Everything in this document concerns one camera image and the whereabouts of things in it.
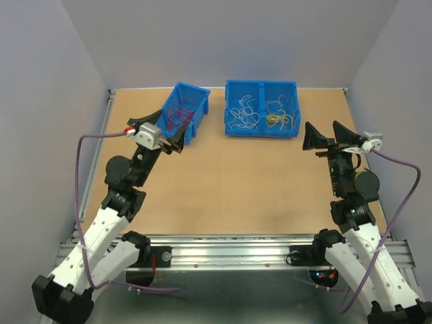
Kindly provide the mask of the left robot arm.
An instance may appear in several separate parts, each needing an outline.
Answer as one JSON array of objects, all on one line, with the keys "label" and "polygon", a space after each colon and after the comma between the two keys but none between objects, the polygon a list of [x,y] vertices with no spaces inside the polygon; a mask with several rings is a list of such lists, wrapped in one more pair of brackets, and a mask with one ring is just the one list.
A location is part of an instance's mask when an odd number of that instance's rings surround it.
[{"label": "left robot arm", "polygon": [[161,139],[156,123],[158,110],[139,119],[129,119],[119,136],[137,145],[130,158],[117,155],[105,166],[107,195],[86,231],[78,224],[79,242],[48,276],[32,283],[37,311],[56,323],[85,323],[96,299],[131,265],[148,263],[155,273],[157,258],[150,238],[123,230],[132,222],[146,198],[141,190],[161,153],[180,153],[189,123],[182,123],[174,135]]}]

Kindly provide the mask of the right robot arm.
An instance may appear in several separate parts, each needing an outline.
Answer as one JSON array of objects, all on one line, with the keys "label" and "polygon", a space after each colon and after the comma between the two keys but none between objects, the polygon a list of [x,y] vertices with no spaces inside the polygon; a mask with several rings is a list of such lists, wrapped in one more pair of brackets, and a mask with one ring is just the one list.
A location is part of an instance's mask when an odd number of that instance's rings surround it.
[{"label": "right robot arm", "polygon": [[368,323],[430,323],[431,302],[423,301],[400,273],[385,241],[398,216],[395,215],[384,234],[380,233],[369,205],[379,200],[380,181],[375,173],[359,171],[353,156],[380,153],[380,133],[357,134],[333,122],[334,136],[322,135],[310,122],[305,123],[302,148],[316,150],[325,157],[336,201],[330,203],[337,230],[322,230],[315,235],[310,255],[318,263],[329,263],[341,275],[354,295],[343,307],[346,313],[359,301]]}]

